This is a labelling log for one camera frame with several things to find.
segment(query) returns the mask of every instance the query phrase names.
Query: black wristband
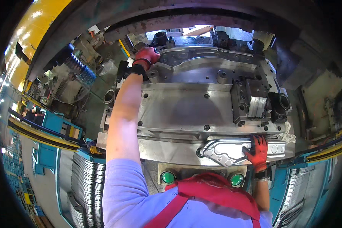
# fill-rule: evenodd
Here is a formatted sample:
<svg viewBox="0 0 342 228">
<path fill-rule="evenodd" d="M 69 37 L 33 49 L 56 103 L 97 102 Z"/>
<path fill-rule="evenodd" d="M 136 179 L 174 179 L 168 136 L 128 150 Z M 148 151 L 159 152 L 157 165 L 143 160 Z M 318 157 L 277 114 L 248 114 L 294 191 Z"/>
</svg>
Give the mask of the black wristband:
<svg viewBox="0 0 342 228">
<path fill-rule="evenodd" d="M 144 70 L 143 66 L 140 64 L 134 64 L 131 68 L 131 71 L 129 74 L 135 73 L 143 76 L 143 81 L 147 81 L 148 77 L 146 74 L 146 71 Z"/>
<path fill-rule="evenodd" d="M 255 173 L 255 178 L 256 179 L 259 179 L 259 180 L 262 180 L 262 179 L 265 179 L 267 178 L 267 170 L 265 169 L 264 171 L 261 171 L 261 172 L 258 172 L 258 173 Z"/>
</svg>

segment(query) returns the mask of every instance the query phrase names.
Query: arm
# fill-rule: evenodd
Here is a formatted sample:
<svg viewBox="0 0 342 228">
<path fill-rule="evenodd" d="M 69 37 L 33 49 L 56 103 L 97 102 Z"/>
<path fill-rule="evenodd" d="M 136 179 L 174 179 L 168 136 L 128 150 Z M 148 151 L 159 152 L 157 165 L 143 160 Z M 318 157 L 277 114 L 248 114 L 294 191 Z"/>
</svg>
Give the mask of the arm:
<svg viewBox="0 0 342 228">
<path fill-rule="evenodd" d="M 160 57 L 152 47 L 144 48 L 136 54 L 133 65 L 140 64 L 148 70 Z M 106 144 L 106 161 L 126 158 L 140 164 L 137 139 L 137 120 L 141 104 L 143 76 L 131 73 L 124 81 L 116 97 L 109 121 Z"/>
<path fill-rule="evenodd" d="M 252 136 L 251 143 L 251 151 L 253 152 L 248 150 L 246 147 L 242 147 L 242 152 L 255 167 L 255 173 L 263 172 L 267 169 L 267 140 L 263 136 Z M 256 181 L 253 198 L 255 199 L 260 211 L 270 210 L 270 196 L 267 180 Z"/>
<path fill-rule="evenodd" d="M 253 198 L 255 199 L 260 211 L 270 210 L 270 194 L 268 191 L 267 180 L 256 181 Z"/>
</svg>

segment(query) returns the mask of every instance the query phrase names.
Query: lavender shirt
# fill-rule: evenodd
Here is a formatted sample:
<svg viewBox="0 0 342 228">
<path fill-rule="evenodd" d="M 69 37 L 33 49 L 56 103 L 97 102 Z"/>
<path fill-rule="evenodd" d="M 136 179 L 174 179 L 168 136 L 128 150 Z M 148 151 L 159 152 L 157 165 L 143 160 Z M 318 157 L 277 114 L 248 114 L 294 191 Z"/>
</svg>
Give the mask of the lavender shirt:
<svg viewBox="0 0 342 228">
<path fill-rule="evenodd" d="M 105 228 L 143 227 L 176 196 L 177 187 L 148 193 L 141 166 L 129 159 L 106 164 L 103 192 Z M 272 227 L 272 213 L 260 212 L 261 228 Z M 190 199 L 167 227 L 252 227 L 251 217 L 235 209 L 202 199 Z"/>
</svg>

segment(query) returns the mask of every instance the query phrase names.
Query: glove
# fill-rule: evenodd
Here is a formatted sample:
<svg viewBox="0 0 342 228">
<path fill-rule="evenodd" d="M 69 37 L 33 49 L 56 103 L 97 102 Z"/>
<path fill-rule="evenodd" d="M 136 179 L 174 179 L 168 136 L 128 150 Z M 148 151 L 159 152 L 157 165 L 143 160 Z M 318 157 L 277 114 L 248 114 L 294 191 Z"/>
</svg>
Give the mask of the glove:
<svg viewBox="0 0 342 228">
<path fill-rule="evenodd" d="M 266 160 L 268 142 L 263 136 L 252 135 L 251 143 L 251 150 L 248 150 L 247 147 L 242 147 L 242 152 L 255 167 L 255 173 L 258 173 L 267 169 Z"/>
<path fill-rule="evenodd" d="M 152 64 L 155 64 L 160 58 L 160 54 L 154 47 L 146 47 L 141 49 L 136 53 L 136 57 L 133 62 L 133 66 L 135 64 L 141 64 L 142 66 L 146 66 L 145 71 L 149 70 Z"/>
</svg>

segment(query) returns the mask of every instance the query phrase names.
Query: red apron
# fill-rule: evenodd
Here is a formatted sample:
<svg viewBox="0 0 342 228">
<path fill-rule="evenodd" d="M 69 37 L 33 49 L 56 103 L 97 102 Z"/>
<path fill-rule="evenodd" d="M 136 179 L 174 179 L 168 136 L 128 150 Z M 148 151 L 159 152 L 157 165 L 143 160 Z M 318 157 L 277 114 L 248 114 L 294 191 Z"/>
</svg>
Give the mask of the red apron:
<svg viewBox="0 0 342 228">
<path fill-rule="evenodd" d="M 164 228 L 191 197 L 202 198 L 224 207 L 237 209 L 252 219 L 253 228 L 260 228 L 260 212 L 250 194 L 232 187 L 230 182 L 215 173 L 203 173 L 166 186 L 165 191 L 178 186 L 176 197 L 145 228 Z"/>
</svg>

